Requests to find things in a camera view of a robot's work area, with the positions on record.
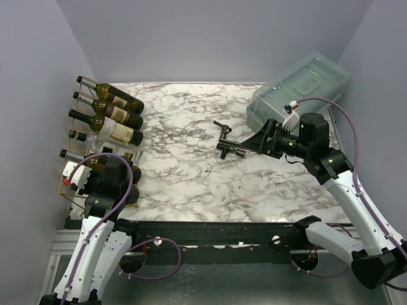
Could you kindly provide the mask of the clear square glass bottle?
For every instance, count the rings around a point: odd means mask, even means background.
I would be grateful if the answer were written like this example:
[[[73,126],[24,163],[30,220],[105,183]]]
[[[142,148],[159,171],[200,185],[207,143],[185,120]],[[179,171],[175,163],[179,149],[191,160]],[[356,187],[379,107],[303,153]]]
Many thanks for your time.
[[[139,163],[142,158],[143,152],[138,147],[120,140],[102,137],[98,133],[88,135],[77,130],[70,130],[68,137],[84,142],[90,153],[113,153],[125,156],[133,163]]]

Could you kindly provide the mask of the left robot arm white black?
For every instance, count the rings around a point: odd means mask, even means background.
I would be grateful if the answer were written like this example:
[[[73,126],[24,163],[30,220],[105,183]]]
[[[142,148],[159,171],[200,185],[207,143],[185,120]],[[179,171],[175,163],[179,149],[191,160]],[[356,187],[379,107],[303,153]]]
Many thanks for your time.
[[[136,250],[141,236],[118,216],[133,187],[132,162],[112,153],[104,158],[104,169],[93,172],[80,184],[72,172],[65,184],[87,195],[84,218],[71,259],[53,292],[40,304],[101,304],[103,291],[125,252]]]

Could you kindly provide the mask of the green wine bottle brown label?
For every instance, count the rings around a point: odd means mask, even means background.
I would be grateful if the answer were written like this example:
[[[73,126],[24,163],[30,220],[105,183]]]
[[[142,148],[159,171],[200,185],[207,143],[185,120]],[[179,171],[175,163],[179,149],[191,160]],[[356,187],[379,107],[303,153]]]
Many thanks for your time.
[[[107,100],[94,99],[77,91],[73,93],[72,97],[79,102],[89,105],[96,114],[113,119],[117,123],[123,124],[127,127],[140,130],[144,123],[144,120],[140,115],[124,110]]]

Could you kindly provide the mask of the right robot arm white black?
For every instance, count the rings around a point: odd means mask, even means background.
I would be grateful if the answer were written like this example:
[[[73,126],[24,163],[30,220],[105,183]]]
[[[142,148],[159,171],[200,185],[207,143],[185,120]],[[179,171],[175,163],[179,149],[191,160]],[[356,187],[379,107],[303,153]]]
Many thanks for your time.
[[[346,262],[358,281],[374,289],[406,272],[406,239],[384,218],[355,176],[346,155],[329,145],[324,116],[306,113],[299,118],[299,134],[274,119],[242,143],[244,149],[273,158],[283,154],[303,159],[305,168],[341,205],[359,238],[339,233],[316,217],[297,224],[293,243],[301,249],[316,244]]]

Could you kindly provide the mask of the green wine bottle silver neck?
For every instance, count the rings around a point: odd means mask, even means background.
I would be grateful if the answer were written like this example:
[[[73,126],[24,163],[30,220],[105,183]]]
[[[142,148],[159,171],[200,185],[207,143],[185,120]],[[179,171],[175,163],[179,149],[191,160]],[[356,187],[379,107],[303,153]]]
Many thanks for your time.
[[[95,91],[99,98],[112,102],[118,107],[124,108],[138,115],[141,115],[144,110],[144,102],[113,85],[108,83],[97,83],[84,76],[78,76],[76,81]]]

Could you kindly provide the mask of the green wine bottle white label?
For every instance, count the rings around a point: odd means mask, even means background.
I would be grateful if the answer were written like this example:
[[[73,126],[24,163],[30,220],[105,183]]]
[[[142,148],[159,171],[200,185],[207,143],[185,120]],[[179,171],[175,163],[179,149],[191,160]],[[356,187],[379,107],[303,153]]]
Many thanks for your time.
[[[139,146],[144,139],[144,135],[141,131],[117,123],[113,119],[100,114],[89,116],[71,109],[68,116],[87,123],[94,133],[98,133],[103,137],[111,137],[135,146]]]

